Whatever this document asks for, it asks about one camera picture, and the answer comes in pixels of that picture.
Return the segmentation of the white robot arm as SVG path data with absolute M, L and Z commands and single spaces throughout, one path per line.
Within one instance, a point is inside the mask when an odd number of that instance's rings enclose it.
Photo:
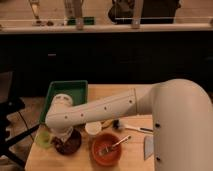
M 172 79 L 73 107 L 53 104 L 45 124 L 59 132 L 72 126 L 150 114 L 155 171 L 213 171 L 213 103 L 197 83 Z

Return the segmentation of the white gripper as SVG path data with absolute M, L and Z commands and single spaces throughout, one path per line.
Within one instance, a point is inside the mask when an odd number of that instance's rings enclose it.
M 51 132 L 54 137 L 60 139 L 63 143 L 65 143 L 71 136 L 73 132 L 73 127 L 65 128 L 65 129 L 53 129 L 51 128 Z

